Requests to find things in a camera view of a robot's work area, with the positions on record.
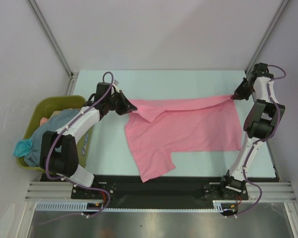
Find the pink t shirt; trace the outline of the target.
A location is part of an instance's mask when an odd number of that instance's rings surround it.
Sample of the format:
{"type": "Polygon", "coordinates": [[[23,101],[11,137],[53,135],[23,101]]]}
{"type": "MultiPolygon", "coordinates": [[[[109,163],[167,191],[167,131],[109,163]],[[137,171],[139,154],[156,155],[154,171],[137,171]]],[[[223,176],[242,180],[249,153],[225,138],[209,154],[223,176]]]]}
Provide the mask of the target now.
{"type": "Polygon", "coordinates": [[[173,152],[236,151],[242,129],[230,95],[133,100],[125,136],[142,182],[175,169],[173,152]]]}

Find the left aluminium frame post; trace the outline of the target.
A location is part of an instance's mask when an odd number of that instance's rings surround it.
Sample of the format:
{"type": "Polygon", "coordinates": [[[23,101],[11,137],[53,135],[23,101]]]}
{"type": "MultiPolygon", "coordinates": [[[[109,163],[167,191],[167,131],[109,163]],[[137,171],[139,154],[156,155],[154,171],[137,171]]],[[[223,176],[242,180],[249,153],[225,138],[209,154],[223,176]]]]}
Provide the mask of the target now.
{"type": "Polygon", "coordinates": [[[57,55],[64,71],[66,72],[68,77],[71,78],[73,73],[70,69],[70,66],[69,66],[56,38],[54,37],[54,34],[53,34],[52,30],[50,29],[49,24],[48,24],[47,20],[45,19],[43,12],[41,11],[38,3],[35,0],[27,0],[26,2],[29,5],[30,9],[32,10],[36,20],[38,21],[38,24],[40,25],[44,35],[46,36],[48,42],[50,43],[53,51],[57,55]]]}

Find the right aluminium frame post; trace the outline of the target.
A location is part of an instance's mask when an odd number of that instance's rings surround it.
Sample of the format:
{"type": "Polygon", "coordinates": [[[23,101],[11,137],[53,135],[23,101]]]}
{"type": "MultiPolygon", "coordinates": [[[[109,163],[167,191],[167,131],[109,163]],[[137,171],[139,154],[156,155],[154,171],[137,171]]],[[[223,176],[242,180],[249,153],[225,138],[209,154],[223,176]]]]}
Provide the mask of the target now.
{"type": "Polygon", "coordinates": [[[261,54],[264,51],[265,46],[267,45],[267,43],[269,42],[273,32],[275,31],[276,27],[278,26],[280,20],[282,19],[284,13],[286,12],[287,8],[289,7],[289,5],[291,4],[291,0],[282,0],[276,10],[276,12],[274,13],[264,35],[262,36],[259,45],[257,46],[255,52],[253,53],[247,67],[245,68],[245,75],[248,75],[253,66],[256,64],[257,60],[259,59],[259,57],[261,56],[261,54]]]}

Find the turquoise t shirt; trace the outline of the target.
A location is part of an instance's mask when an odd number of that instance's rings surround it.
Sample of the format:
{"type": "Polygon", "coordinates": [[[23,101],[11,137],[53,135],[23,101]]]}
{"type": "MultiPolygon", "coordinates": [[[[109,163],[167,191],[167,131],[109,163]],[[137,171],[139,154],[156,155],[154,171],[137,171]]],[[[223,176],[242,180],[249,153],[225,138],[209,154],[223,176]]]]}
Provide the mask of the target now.
{"type": "Polygon", "coordinates": [[[17,158],[24,157],[31,152],[31,147],[32,147],[31,139],[23,139],[21,141],[18,141],[15,146],[13,155],[17,158]]]}

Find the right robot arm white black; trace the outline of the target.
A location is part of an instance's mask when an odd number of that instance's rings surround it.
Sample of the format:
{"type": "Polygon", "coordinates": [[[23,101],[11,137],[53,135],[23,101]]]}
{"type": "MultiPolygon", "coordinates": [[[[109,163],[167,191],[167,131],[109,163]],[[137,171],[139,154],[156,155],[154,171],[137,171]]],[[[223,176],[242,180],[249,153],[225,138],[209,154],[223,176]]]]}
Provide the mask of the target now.
{"type": "Polygon", "coordinates": [[[242,148],[231,168],[221,179],[219,193],[223,199],[241,196],[249,182],[248,171],[260,147],[277,131],[285,112],[274,93],[274,82],[286,77],[275,78],[269,72],[270,65],[257,63],[250,74],[243,79],[232,96],[233,100],[248,100],[254,93],[256,100],[244,122],[245,138],[242,148]]]}

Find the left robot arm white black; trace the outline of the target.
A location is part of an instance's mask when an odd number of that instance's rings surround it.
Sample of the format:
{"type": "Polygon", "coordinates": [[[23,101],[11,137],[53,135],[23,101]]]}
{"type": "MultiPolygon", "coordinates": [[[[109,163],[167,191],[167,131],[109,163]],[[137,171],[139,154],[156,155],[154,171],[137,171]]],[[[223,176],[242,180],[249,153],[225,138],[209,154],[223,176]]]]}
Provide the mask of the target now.
{"type": "Polygon", "coordinates": [[[43,134],[40,167],[47,174],[54,173],[62,179],[67,178],[83,186],[83,193],[89,198],[95,198],[100,192],[100,186],[94,183],[94,174],[79,164],[77,144],[108,112],[115,111],[122,116],[137,110],[138,108],[116,85],[98,83],[96,92],[90,95],[73,119],[59,129],[46,131],[43,134]]]}

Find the olive green plastic bin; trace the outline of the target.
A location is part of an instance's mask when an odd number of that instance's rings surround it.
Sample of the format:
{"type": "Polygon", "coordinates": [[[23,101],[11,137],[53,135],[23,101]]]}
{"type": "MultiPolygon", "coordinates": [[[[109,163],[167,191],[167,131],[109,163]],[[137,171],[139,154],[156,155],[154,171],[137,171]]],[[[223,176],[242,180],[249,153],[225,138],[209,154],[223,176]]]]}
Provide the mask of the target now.
{"type": "MultiPolygon", "coordinates": [[[[33,132],[39,127],[40,120],[42,118],[50,118],[55,111],[62,111],[65,109],[79,109],[85,102],[85,98],[79,95],[56,96],[42,100],[34,109],[31,120],[28,124],[23,138],[29,139],[30,136],[32,136],[33,132]]],[[[82,167],[86,166],[92,132],[93,127],[91,127],[77,143],[79,164],[82,167]]]]}

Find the grey blue t shirt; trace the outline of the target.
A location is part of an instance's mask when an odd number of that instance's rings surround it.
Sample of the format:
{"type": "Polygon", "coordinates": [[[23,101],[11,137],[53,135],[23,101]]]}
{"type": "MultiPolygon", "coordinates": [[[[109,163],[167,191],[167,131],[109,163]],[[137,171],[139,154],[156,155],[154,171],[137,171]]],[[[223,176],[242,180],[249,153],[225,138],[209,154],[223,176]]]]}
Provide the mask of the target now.
{"type": "Polygon", "coordinates": [[[31,152],[24,156],[24,161],[29,167],[38,167],[40,164],[40,153],[41,153],[41,144],[42,136],[46,131],[57,131],[59,126],[50,125],[48,122],[39,126],[29,139],[32,141],[31,152]]]}

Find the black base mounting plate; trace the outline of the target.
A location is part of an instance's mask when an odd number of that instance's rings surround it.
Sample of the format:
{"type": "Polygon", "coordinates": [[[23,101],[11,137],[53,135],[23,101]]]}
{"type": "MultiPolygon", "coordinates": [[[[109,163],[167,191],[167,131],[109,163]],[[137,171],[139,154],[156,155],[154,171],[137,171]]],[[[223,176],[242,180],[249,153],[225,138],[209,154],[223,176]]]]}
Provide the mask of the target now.
{"type": "Polygon", "coordinates": [[[97,175],[96,188],[109,192],[110,203],[114,202],[118,206],[126,203],[200,204],[202,201],[214,200],[235,203],[237,199],[248,199],[245,191],[231,200],[221,198],[220,180],[220,177],[166,176],[142,182],[139,176],[97,175]]]}

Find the peach t shirt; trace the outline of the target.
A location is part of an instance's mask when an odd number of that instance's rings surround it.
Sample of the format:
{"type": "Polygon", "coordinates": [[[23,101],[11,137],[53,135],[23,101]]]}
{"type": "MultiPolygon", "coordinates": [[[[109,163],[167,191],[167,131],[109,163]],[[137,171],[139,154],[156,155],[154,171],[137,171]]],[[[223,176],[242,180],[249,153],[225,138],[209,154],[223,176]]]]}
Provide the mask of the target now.
{"type": "Polygon", "coordinates": [[[71,121],[79,112],[79,109],[65,109],[62,111],[54,111],[49,118],[42,117],[40,120],[40,126],[45,123],[49,123],[53,126],[63,126],[71,121]]]}

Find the aluminium frame post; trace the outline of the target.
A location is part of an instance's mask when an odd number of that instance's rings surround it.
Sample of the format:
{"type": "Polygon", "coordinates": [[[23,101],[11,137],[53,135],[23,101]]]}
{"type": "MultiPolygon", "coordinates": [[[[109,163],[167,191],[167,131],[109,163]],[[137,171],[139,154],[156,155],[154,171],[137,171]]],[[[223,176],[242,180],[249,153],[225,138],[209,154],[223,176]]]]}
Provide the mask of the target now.
{"type": "Polygon", "coordinates": [[[259,45],[257,46],[255,52],[253,53],[247,67],[245,68],[245,75],[248,75],[253,66],[256,64],[257,60],[259,59],[259,57],[261,56],[261,54],[264,51],[265,46],[267,45],[267,43],[269,42],[273,32],[275,31],[276,27],[278,26],[280,20],[282,19],[284,13],[286,12],[287,8],[289,7],[289,5],[291,4],[291,0],[282,0],[276,10],[276,12],[274,13],[264,35],[262,36],[259,45]]]}
{"type": "Polygon", "coordinates": [[[48,24],[47,20],[45,19],[43,12],[41,11],[38,3],[35,0],[27,0],[26,2],[29,5],[30,9],[32,10],[36,20],[38,21],[38,24],[40,25],[44,35],[46,36],[48,42],[50,43],[53,51],[57,55],[64,71],[66,72],[68,77],[71,78],[73,73],[70,69],[70,66],[69,66],[56,38],[54,37],[54,34],[53,34],[52,30],[50,29],[49,24],[48,24]]]}

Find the aluminium front rail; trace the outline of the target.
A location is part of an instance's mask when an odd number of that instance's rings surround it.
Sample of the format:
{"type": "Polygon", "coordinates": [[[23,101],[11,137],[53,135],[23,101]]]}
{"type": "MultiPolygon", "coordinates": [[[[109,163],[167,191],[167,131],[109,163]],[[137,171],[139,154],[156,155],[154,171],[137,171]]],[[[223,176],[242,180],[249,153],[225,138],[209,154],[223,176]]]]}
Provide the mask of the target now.
{"type": "MultiPolygon", "coordinates": [[[[293,203],[296,202],[295,193],[289,182],[260,182],[261,191],[250,184],[246,185],[245,193],[254,202],[259,195],[260,202],[293,203]]],[[[38,181],[31,182],[25,195],[26,201],[70,201],[72,195],[78,194],[77,188],[68,182],[38,181]]]]}

